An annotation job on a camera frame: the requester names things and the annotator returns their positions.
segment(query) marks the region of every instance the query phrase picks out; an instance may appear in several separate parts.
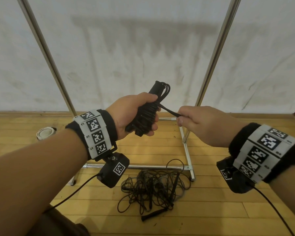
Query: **white wall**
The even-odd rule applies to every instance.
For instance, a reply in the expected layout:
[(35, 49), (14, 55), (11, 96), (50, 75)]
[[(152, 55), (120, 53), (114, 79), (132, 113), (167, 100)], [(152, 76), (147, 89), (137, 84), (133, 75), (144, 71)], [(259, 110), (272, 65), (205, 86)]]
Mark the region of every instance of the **white wall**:
[[(29, 0), (78, 111), (155, 80), (194, 105), (230, 0)], [(295, 0), (242, 0), (204, 105), (295, 111)], [(16, 0), (0, 0), (0, 110), (67, 107)]]
[(295, 112), (295, 0), (242, 0), (204, 105)]
[(0, 111), (67, 111), (16, 0), (0, 0)]
[(29, 0), (78, 111), (171, 85), (194, 105), (230, 0)]

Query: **hand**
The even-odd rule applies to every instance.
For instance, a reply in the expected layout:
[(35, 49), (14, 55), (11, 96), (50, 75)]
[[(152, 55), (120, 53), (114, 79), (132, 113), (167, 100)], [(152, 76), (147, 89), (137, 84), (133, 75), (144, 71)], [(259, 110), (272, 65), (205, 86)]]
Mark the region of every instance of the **hand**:
[(204, 143), (213, 147), (229, 147), (236, 134), (247, 124), (213, 107), (182, 106), (178, 126), (186, 127)]
[[(143, 92), (138, 95), (121, 97), (106, 109), (115, 122), (118, 140), (125, 138), (129, 134), (125, 131), (125, 128), (136, 116), (138, 107), (156, 100), (157, 95)], [(152, 125), (152, 131), (147, 134), (148, 136), (153, 136), (154, 131), (157, 130), (156, 122), (158, 122), (158, 115), (155, 117), (155, 123)]]

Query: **forearm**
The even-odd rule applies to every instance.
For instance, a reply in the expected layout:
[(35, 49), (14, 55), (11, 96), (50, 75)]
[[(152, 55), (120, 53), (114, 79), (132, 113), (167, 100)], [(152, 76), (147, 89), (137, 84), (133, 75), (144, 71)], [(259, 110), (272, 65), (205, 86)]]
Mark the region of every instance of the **forearm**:
[(295, 165), (270, 182), (273, 191), (295, 214)]
[(24, 235), (87, 161), (70, 129), (0, 157), (0, 235)]

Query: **person's left hand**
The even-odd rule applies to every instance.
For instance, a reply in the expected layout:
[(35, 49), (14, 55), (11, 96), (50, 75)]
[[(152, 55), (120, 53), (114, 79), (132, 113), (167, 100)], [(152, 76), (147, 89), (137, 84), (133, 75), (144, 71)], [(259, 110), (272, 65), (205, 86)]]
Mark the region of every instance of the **person's left hand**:
[[(138, 107), (156, 100), (157, 95), (143, 92), (138, 95), (121, 97), (106, 109), (115, 122), (118, 140), (125, 138), (129, 134), (129, 132), (125, 131), (125, 128), (136, 116)], [(153, 136), (154, 131), (157, 130), (156, 122), (158, 122), (157, 114), (155, 116), (155, 123), (152, 125), (152, 131), (147, 134), (148, 136)]]

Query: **metal rack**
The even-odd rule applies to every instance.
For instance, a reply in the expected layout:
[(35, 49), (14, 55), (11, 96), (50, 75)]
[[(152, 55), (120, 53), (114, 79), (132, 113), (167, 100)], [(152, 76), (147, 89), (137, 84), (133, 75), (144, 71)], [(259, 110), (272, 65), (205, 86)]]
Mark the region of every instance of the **metal rack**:
[[(38, 26), (38, 23), (36, 21), (36, 18), (34, 16), (34, 13), (32, 11), (32, 8), (28, 2), (28, 0), (17, 0), (20, 8), (23, 11), (23, 14), (29, 24), (29, 27), (31, 28), (33, 35), (37, 41), (37, 44), (50, 68), (51, 74), (53, 75), (58, 88), (62, 94), (63, 99), (65, 100), (67, 107), (70, 111), (70, 113), (72, 114), (72, 116), (76, 116), (77, 113), (75, 111), (75, 108), (71, 102), (71, 99), (69, 97), (69, 94), (65, 88), (65, 85), (62, 81), (62, 78), (60, 76), (60, 73), (58, 71), (58, 68), (56, 67), (55, 61), (52, 58), (52, 55), (49, 51), (49, 48), (47, 46), (47, 43), (44, 39), (44, 36)], [(223, 21), (223, 25), (221, 27), (219, 36), (217, 38), (214, 50), (213, 50), (213, 54), (211, 56), (211, 60), (210, 63), (208, 65), (206, 74), (205, 74), (205, 78), (203, 80), (198, 98), (197, 98), (197, 102), (196, 102), (196, 106), (200, 106), (202, 103), (202, 100), (204, 98), (205, 92), (208, 88), (208, 84), (210, 82), (210, 79), (212, 77), (213, 71), (215, 69), (215, 66), (217, 64), (217, 61), (219, 59), (220, 53), (222, 51), (223, 45), (225, 43), (225, 40), (227, 38), (228, 32), (231, 28), (233, 19), (235, 17), (236, 11), (238, 9), (240, 0), (231, 0), (229, 6), (228, 6), (228, 10), (226, 12), (226, 16), (224, 18)], [(160, 121), (176, 121), (176, 118), (160, 118)], [(180, 133), (181, 133), (181, 137), (182, 137), (182, 144), (184, 146), (185, 149), (185, 155), (186, 155), (186, 160), (187, 160), (187, 165), (185, 166), (184, 170), (189, 171), (190, 172), (190, 176), (191, 176), (191, 180), (194, 181), (195, 178), (195, 174), (193, 171), (193, 166), (192, 166), (192, 162), (191, 162), (191, 158), (189, 155), (189, 151), (188, 151), (188, 146), (187, 146), (187, 139), (189, 136), (189, 131), (187, 129), (183, 129), (182, 127), (180, 127)], [(83, 168), (101, 168), (103, 167), (104, 164), (93, 164), (93, 163), (86, 163)], [(154, 165), (129, 165), (128, 167), (129, 169), (154, 169), (154, 170), (182, 170), (182, 167), (173, 167), (173, 166), (154, 166)], [(74, 185), (75, 180), (74, 177), (70, 180), (70, 182), (68, 183), (69, 185)]]

